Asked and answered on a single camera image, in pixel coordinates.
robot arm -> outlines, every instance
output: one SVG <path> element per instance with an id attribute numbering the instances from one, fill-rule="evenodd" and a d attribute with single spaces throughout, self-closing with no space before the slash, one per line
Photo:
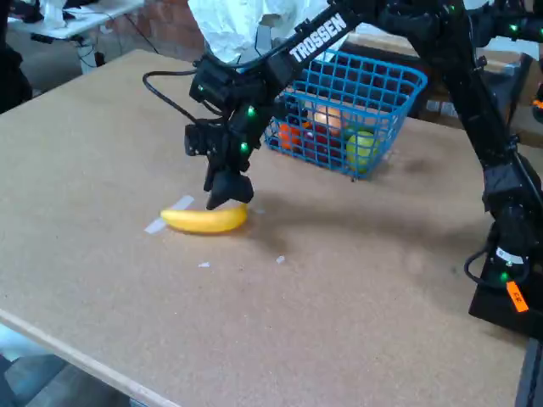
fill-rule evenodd
<path id="1" fill-rule="evenodd" d="M 507 298 L 504 292 L 508 282 L 522 289 L 531 284 L 533 265 L 543 260 L 540 178 L 517 152 L 518 139 L 509 134 L 483 83 L 485 61 L 476 60 L 474 49 L 487 45 L 495 36 L 543 42 L 543 19 L 506 7 L 504 2 L 469 11 L 462 0 L 328 3 L 315 19 L 297 26 L 296 34 L 258 59 L 227 65 L 205 55 L 196 63 L 190 96 L 221 113 L 219 120 L 194 120 L 186 128 L 187 154 L 205 155 L 209 160 L 204 183 L 205 191 L 210 192 L 208 209 L 228 199 L 251 200 L 253 188 L 242 173 L 249 168 L 249 158 L 260 147 L 272 116 L 285 115 L 284 101 L 277 101 L 277 97 L 312 59 L 365 22 L 406 37 L 420 57 L 440 72 L 479 158 L 484 172 L 484 206 L 495 222 L 484 248 L 466 262 L 466 274 L 491 297 L 499 292 L 501 298 Z M 469 266 L 482 255 L 486 255 L 483 275 L 476 277 Z M 530 335 L 536 335 L 535 325 L 541 326 L 537 335 L 543 337 L 543 313 L 528 322 L 525 319 L 524 327 L 518 328 L 515 317 L 510 318 L 511 323 L 494 318 L 498 311 L 489 301 L 485 306 L 490 316 L 486 311 L 479 313 L 473 304 L 472 314 L 476 316 Z"/>

toy fruit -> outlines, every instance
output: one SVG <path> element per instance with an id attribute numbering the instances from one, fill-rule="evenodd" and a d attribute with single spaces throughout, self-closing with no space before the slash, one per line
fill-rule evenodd
<path id="1" fill-rule="evenodd" d="M 291 150 L 293 144 L 301 145 L 299 129 L 283 123 L 279 125 L 279 145 L 285 150 Z"/>
<path id="2" fill-rule="evenodd" d="M 330 155 L 333 157 L 330 159 L 330 164 L 334 167 L 340 167 L 342 163 L 342 158 L 344 157 L 344 151 L 341 149 L 341 143 L 335 147 L 332 145 L 333 148 L 330 148 Z"/>
<path id="3" fill-rule="evenodd" d="M 335 108 L 327 108 L 326 106 L 317 106 L 317 112 L 313 115 L 313 120 L 324 126 L 324 133 L 328 128 L 333 137 L 341 136 L 341 112 Z"/>
<path id="4" fill-rule="evenodd" d="M 353 135 L 360 134 L 362 131 L 373 134 L 371 127 L 353 123 L 344 128 L 342 136 L 345 141 L 348 141 Z"/>
<path id="5" fill-rule="evenodd" d="M 240 227 L 247 220 L 247 205 L 222 210 L 165 209 L 160 216 L 168 226 L 191 233 L 221 233 Z"/>
<path id="6" fill-rule="evenodd" d="M 307 159 L 316 160 L 316 148 L 315 148 L 315 134 L 313 131 L 306 131 L 304 133 L 303 149 L 304 157 Z"/>
<path id="7" fill-rule="evenodd" d="M 317 144 L 316 158 L 319 160 L 319 163 L 328 164 L 328 148 L 321 144 Z"/>
<path id="8" fill-rule="evenodd" d="M 377 154 L 379 140 L 369 131 L 359 131 L 349 138 L 347 143 L 347 163 L 353 171 L 366 172 L 370 162 L 370 155 Z"/>

green led light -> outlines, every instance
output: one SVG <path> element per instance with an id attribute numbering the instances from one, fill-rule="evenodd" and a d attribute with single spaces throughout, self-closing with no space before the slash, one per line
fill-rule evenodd
<path id="1" fill-rule="evenodd" d="M 509 274 L 507 274 L 505 271 L 503 273 L 501 273 L 500 281 L 501 282 L 508 282 L 509 281 Z"/>

blue plastic basket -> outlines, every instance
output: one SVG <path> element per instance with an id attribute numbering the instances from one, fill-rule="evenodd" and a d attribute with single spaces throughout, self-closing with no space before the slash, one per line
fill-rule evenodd
<path id="1" fill-rule="evenodd" d="M 425 74 L 405 66 L 328 50 L 286 89 L 286 121 L 265 133 L 275 150 L 365 178 L 392 146 Z"/>

banana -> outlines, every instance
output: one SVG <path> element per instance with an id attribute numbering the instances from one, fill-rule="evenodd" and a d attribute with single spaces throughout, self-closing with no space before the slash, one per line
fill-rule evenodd
<path id="1" fill-rule="evenodd" d="M 160 216 L 168 226 L 191 233 L 221 233 L 240 227 L 247 220 L 247 205 L 222 210 L 165 209 Z"/>

